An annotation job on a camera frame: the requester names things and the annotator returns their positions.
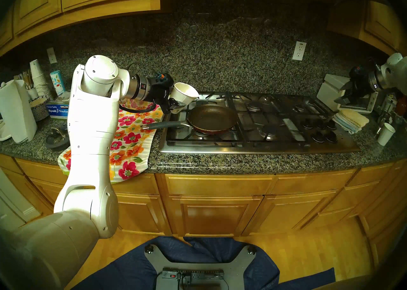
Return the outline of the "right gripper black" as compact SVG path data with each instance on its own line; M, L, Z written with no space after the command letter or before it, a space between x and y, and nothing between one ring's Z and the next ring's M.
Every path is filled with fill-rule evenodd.
M334 100L335 103L348 105L352 102L352 97L364 97L372 93L369 84L368 72L349 72L350 81L343 84L339 90L349 91Z

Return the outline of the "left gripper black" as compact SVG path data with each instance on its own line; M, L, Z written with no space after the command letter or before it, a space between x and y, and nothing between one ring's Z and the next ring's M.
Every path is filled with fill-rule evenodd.
M174 83L151 84L149 89L149 102L159 105L162 111L171 111L172 114L178 114L181 110L186 108L190 102L169 102L169 95L173 86Z

